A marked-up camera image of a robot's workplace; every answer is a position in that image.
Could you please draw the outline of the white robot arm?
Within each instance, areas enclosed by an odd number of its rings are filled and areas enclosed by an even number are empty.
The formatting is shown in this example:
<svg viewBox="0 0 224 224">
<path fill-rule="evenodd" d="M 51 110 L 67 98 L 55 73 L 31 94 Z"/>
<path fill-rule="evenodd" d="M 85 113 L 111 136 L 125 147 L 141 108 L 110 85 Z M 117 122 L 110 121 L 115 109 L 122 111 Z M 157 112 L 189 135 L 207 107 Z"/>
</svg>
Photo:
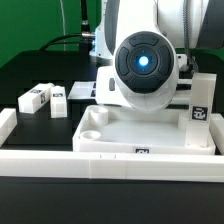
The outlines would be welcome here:
<svg viewBox="0 0 224 224">
<path fill-rule="evenodd" d="M 171 102 L 176 50 L 224 48 L 224 0 L 107 0 L 96 31 L 96 102 L 157 111 Z"/>
</svg>

